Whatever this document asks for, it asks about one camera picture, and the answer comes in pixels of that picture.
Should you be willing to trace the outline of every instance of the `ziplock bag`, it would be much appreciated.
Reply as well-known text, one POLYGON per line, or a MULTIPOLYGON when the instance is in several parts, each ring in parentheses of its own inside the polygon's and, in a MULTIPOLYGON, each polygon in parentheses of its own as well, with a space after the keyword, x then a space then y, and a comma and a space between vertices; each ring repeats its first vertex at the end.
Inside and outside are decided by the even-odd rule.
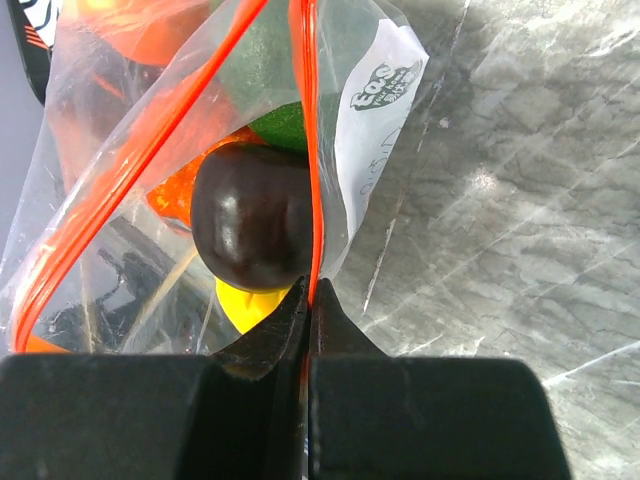
POLYGON ((102 7, 67 1, 58 21, 3 256, 3 332, 15 352, 212 352, 259 318, 237 318, 253 294, 222 301, 228 285, 194 244, 207 155, 284 137, 307 151, 312 301, 347 254, 428 57, 400 12, 371 0, 102 7))

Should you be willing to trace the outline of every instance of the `eggplant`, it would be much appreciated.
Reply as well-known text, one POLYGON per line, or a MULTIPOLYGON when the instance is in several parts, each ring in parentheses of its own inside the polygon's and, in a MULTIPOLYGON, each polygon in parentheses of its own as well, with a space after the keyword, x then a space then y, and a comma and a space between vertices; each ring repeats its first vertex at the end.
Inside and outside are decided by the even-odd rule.
POLYGON ((293 285, 311 270, 312 228, 305 155, 233 143, 202 162, 192 235, 204 264, 223 282, 256 293, 293 285))

